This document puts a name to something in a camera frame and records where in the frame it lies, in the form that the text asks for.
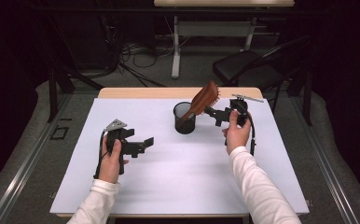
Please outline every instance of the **gray floor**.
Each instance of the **gray floor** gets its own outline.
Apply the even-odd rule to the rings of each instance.
[[[256,36],[252,49],[263,51],[271,46],[273,39],[271,36]],[[134,63],[133,57],[130,57],[126,64],[169,87],[201,87],[209,80],[219,83],[213,75],[212,62],[238,51],[243,44],[240,39],[231,38],[189,39],[182,46],[178,79],[171,78],[172,55],[158,57],[155,64],[147,68],[135,66],[154,62],[146,54],[137,55]],[[121,69],[94,80],[107,87],[143,86]],[[60,114],[51,124],[46,123],[49,116],[48,83],[36,89],[39,99],[33,117],[0,174],[0,223],[66,222],[65,218],[49,213],[53,202],[50,195],[62,181],[91,103],[98,93],[78,80],[74,80],[74,83],[74,94],[60,93]],[[301,100],[301,96],[288,98],[282,92],[275,112],[277,125],[302,191],[306,200],[312,202],[311,212],[300,218],[303,223],[360,223],[360,185],[337,151],[325,112],[325,102],[313,94],[313,126],[310,127],[300,116]],[[56,127],[68,128],[65,139],[52,139],[55,134],[59,134],[53,132]]]

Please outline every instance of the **white sleeve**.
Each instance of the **white sleeve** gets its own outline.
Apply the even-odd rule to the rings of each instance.
[[[100,179],[94,179],[90,193],[78,207],[67,223],[102,223],[107,221],[108,215],[114,207],[115,197],[120,184],[112,184]]]
[[[301,223],[290,203],[257,166],[246,147],[235,148],[229,155],[229,164],[254,223]]]

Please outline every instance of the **table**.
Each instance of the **table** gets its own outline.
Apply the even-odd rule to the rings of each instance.
[[[155,0],[156,7],[292,7],[293,0]],[[256,18],[250,21],[179,21],[174,16],[174,56],[172,78],[179,78],[179,36],[246,36],[244,49],[250,49]]]
[[[248,210],[228,167],[220,127],[197,116],[191,134],[174,130],[173,107],[189,101],[201,88],[104,88],[95,99],[50,213],[70,217],[88,195],[100,135],[114,119],[128,124],[143,141],[154,136],[145,154],[130,159],[119,178],[121,189],[111,217],[245,217]],[[262,98],[257,88],[220,88],[213,106],[224,109],[232,93]],[[248,101],[256,125],[259,165],[271,176],[298,214],[309,213],[297,177],[266,99]]]

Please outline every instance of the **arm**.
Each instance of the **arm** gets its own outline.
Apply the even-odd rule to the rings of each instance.
[[[102,145],[102,163],[99,179],[93,180],[90,193],[78,207],[68,223],[105,223],[110,211],[114,207],[115,197],[118,194],[119,152],[121,143],[116,139],[113,152],[107,153],[107,136]]]
[[[238,187],[255,223],[300,223],[297,214],[268,175],[257,166],[255,158],[247,152],[250,121],[237,127],[238,113],[232,111],[227,137],[229,164]]]

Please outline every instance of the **brown brush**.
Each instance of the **brown brush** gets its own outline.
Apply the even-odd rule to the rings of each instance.
[[[206,106],[213,106],[219,99],[218,93],[217,85],[213,81],[209,81],[209,83],[194,96],[190,109],[180,118],[178,126],[181,126],[191,114],[197,116],[204,111]]]

